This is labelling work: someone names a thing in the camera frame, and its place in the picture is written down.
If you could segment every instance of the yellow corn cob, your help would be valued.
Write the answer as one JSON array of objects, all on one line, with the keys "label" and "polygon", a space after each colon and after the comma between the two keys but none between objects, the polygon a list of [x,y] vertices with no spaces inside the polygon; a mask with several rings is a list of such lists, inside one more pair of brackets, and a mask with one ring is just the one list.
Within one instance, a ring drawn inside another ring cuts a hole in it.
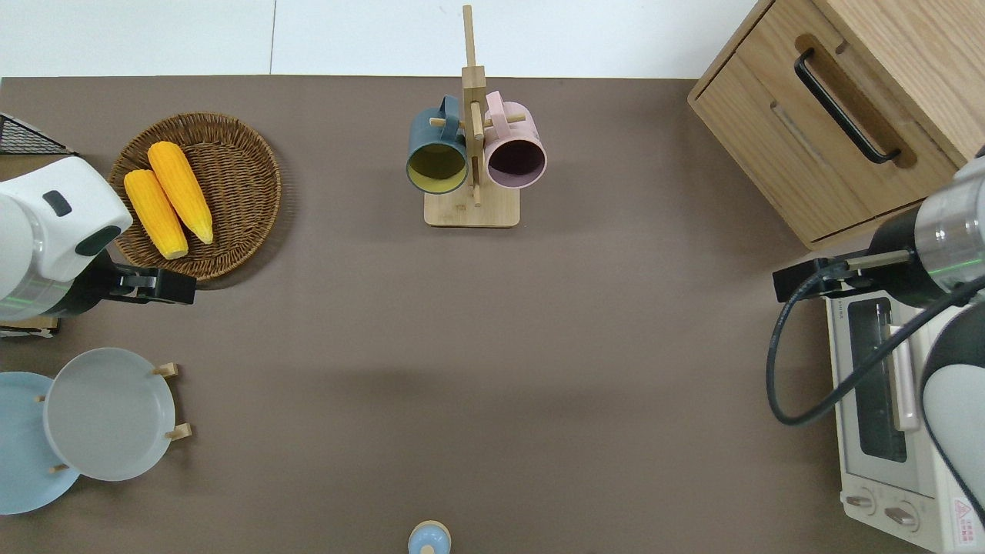
[{"label": "yellow corn cob", "polygon": [[167,199],[185,227],[200,241],[211,244],[212,213],[181,147],[173,142],[157,142],[147,151],[147,157]]},{"label": "yellow corn cob", "polygon": [[175,259],[188,253],[188,240],[154,172],[130,172],[123,178],[123,187],[144,231],[161,255],[166,259]]}]

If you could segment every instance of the oven window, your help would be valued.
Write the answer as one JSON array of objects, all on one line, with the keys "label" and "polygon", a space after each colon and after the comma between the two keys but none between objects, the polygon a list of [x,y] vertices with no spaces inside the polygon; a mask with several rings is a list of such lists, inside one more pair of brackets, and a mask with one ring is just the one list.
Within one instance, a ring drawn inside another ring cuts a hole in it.
[{"label": "oven window", "polygon": [[[848,305],[851,331],[852,365],[862,360],[887,337],[889,300],[871,299]],[[888,359],[883,360],[855,387],[862,452],[887,459],[906,461],[906,436],[892,426],[892,397],[889,392]]]}]

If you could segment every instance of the wicker basket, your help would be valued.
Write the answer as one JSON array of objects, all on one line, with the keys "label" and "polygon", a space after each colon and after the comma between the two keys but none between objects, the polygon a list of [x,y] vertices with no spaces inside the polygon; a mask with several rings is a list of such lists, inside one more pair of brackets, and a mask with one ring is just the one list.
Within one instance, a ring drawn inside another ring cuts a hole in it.
[{"label": "wicker basket", "polygon": [[[158,252],[140,225],[123,188],[123,177],[148,170],[147,150],[158,141],[181,147],[198,177],[212,211],[215,241],[202,244],[190,232],[188,254],[168,260]],[[220,113],[181,113],[141,133],[113,164],[109,184],[134,218],[134,225],[116,239],[130,263],[161,267],[200,282],[233,271],[253,255],[270,235],[281,206],[281,171],[270,146],[238,119]]]}]

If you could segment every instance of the black wire basket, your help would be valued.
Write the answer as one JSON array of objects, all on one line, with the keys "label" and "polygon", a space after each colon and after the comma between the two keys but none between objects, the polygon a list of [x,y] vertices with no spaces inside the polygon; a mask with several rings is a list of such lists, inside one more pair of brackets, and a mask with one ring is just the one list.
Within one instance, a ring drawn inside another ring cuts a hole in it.
[{"label": "black wire basket", "polygon": [[23,121],[0,113],[0,155],[4,154],[64,156],[75,152]]}]

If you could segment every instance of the mug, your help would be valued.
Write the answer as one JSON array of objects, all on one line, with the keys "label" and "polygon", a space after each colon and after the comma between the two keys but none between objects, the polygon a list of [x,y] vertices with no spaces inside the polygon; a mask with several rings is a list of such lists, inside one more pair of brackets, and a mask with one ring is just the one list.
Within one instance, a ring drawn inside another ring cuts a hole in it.
[{"label": "mug", "polygon": [[[431,125],[432,117],[444,119],[444,125]],[[445,96],[440,107],[425,109],[411,123],[407,177],[423,192],[444,194],[465,182],[465,133],[458,121],[458,99]]]},{"label": "mug", "polygon": [[[503,102],[499,91],[486,95],[492,130],[486,130],[486,176],[506,188],[523,188],[537,182],[547,167],[547,155],[530,110],[516,102]],[[523,114],[510,123],[510,115]]]}]

